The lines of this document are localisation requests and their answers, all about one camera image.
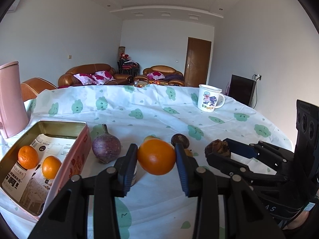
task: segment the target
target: wooden door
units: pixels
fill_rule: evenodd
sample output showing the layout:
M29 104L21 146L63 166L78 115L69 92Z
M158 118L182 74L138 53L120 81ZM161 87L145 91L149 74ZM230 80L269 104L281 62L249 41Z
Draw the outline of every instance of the wooden door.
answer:
M184 72L185 86L198 87L200 84L206 84L211 46L210 41L188 38Z

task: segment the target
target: white mug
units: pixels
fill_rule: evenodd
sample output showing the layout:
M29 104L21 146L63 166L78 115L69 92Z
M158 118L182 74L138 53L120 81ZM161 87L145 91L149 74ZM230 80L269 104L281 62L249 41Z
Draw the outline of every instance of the white mug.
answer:
M197 107L204 112L213 112L225 103L222 90L213 86L200 84Z

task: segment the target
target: orange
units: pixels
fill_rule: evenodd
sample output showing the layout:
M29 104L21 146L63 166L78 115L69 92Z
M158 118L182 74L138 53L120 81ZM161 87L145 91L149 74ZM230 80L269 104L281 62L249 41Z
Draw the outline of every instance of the orange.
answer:
M176 155L171 145L160 139L150 139L138 149L138 161L150 174L163 175L173 169Z
M58 173L61 161L54 156L48 156L44 159L42 164L43 176L49 180L54 179Z
M39 164L38 152L32 146L23 146L18 152L18 162L24 169L34 169Z

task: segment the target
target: sofa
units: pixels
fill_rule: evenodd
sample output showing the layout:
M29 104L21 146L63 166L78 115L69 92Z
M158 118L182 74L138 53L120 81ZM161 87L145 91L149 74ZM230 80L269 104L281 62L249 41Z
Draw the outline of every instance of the sofa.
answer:
M147 74L152 73L152 72L161 72L164 76L168 76L168 75L172 75L172 74L183 76L183 74L181 72L176 71L172 67L158 65L158 66L152 66L150 68L145 68L143 70L143 74L134 77L134 81L145 81L147 83L156 83L156 84L160 84L160 85L185 86L185 82L183 80L175 80L175 79L169 80L169 81L166 81L164 79L150 80L148 78Z
M105 85L127 85L133 82L132 75L116 73L115 69L108 64L88 64L73 67L66 71L66 73L59 78L58 86L82 86L82 83L74 77L75 74L94 74L98 71L107 71L114 77L115 80L109 81Z
M22 99L24 102L30 99L35 99L40 92L55 89L57 89L57 87L49 81L39 77L34 77L21 84Z

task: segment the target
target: black tv screen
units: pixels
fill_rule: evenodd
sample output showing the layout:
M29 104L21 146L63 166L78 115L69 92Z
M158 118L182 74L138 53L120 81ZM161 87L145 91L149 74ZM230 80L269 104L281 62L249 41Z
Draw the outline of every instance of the black tv screen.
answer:
M256 81L237 75L232 75L228 96L251 107Z

